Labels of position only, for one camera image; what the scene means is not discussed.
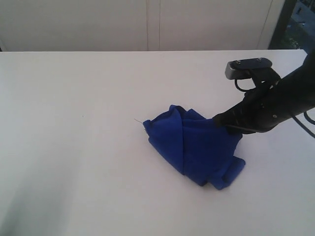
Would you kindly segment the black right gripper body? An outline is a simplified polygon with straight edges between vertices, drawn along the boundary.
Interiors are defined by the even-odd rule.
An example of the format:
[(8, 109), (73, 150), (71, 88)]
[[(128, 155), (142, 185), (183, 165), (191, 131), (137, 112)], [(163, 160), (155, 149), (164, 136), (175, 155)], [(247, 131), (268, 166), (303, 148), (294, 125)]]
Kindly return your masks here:
[(258, 89), (240, 102), (240, 129), (264, 133), (294, 116), (294, 86)]

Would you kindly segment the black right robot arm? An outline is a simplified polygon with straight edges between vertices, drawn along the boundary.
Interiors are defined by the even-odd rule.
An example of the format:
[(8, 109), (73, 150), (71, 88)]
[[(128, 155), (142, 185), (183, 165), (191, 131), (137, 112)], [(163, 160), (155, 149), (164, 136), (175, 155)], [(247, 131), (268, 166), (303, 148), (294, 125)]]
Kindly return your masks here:
[(307, 111), (315, 107), (315, 54), (308, 54), (303, 64), (281, 77), (267, 58), (234, 60), (227, 63), (226, 78), (244, 93), (241, 102), (217, 114), (217, 127), (231, 133), (265, 133), (278, 124), (293, 119), (312, 137), (315, 135), (298, 118), (314, 124)]

